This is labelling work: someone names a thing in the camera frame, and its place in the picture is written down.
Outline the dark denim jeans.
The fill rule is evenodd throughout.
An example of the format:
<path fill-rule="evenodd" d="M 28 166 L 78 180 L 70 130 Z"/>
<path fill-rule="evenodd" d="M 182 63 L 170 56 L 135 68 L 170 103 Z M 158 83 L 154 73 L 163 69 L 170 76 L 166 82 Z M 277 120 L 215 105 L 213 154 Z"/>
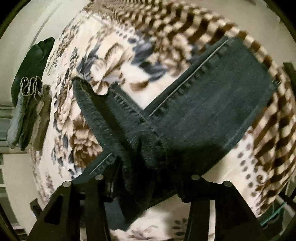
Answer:
<path fill-rule="evenodd" d="M 112 230 L 126 230 L 148 208 L 204 174 L 243 137 L 278 84 L 239 39 L 222 38 L 146 108 L 119 86 L 97 95 L 72 80 L 86 123 L 102 146 L 96 163 L 122 161 L 117 200 L 106 205 Z"/>

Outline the floral plush blanket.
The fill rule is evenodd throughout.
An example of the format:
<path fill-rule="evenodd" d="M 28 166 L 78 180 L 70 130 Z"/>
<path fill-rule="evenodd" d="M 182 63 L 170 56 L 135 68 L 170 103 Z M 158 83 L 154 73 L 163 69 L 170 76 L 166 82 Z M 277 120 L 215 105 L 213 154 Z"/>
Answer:
<path fill-rule="evenodd" d="M 76 101 L 73 78 L 85 79 L 101 96 L 118 83 L 144 109 L 222 38 L 241 40 L 277 88 L 240 141 L 199 175 L 231 181 L 253 214 L 263 216 L 295 172 L 290 78 L 272 49 L 224 16 L 184 1 L 90 1 L 54 43 L 41 79 L 51 87 L 50 121 L 43 149 L 29 150 L 44 208 L 65 181 L 122 169 L 119 158 L 96 163 L 103 149 Z M 112 239 L 183 240 L 190 206 L 177 193 L 145 210 L 128 229 L 109 227 Z"/>

